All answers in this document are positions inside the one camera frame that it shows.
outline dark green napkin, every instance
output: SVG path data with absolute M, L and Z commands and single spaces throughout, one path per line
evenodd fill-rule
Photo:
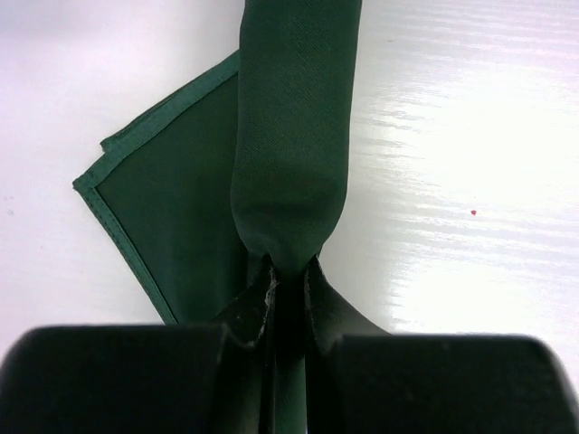
M 105 139 L 74 182 L 167 323 L 216 316 L 264 256 L 296 278 L 334 230 L 360 3 L 247 0 L 240 50 Z M 280 400 L 302 400 L 288 381 Z

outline white surface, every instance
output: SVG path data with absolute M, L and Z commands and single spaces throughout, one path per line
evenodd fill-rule
M 159 321 L 71 180 L 235 50 L 242 4 L 0 0 L 0 353 L 37 325 Z M 377 324 L 536 335 L 579 385 L 578 41 L 574 0 L 365 0 L 322 260 Z

